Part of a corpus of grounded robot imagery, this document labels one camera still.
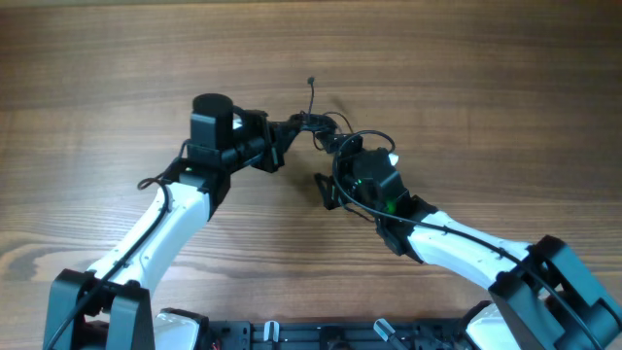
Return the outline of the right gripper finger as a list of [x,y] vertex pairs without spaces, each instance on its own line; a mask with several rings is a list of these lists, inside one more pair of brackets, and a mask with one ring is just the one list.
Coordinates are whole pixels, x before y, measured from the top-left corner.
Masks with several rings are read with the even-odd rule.
[[339,194],[336,192],[333,177],[316,173],[314,181],[319,189],[324,207],[328,210],[338,208],[340,206]]
[[340,139],[331,132],[316,132],[315,146],[319,151],[324,151],[329,155],[334,154],[340,147]]

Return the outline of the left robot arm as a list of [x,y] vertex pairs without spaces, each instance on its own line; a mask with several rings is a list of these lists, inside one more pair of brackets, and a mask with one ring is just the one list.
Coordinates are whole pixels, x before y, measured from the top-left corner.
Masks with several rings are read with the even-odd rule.
[[199,349],[209,320],[180,310],[152,313],[152,295],[188,241],[212,219],[232,173],[252,166],[273,173],[309,120],[305,112],[272,122],[221,94],[192,101],[190,136],[159,174],[141,180],[157,192],[121,242],[86,271],[63,270],[52,282],[46,349]]

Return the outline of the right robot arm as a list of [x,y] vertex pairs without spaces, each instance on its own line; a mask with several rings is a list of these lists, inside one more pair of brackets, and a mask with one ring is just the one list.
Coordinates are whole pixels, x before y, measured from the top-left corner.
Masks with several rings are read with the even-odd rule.
[[491,298],[467,317],[479,349],[604,349],[621,334],[621,307],[563,240],[507,240],[465,226],[409,193],[392,149],[367,150],[362,132],[313,134],[333,157],[315,179],[328,209],[376,224],[396,255],[446,268]]

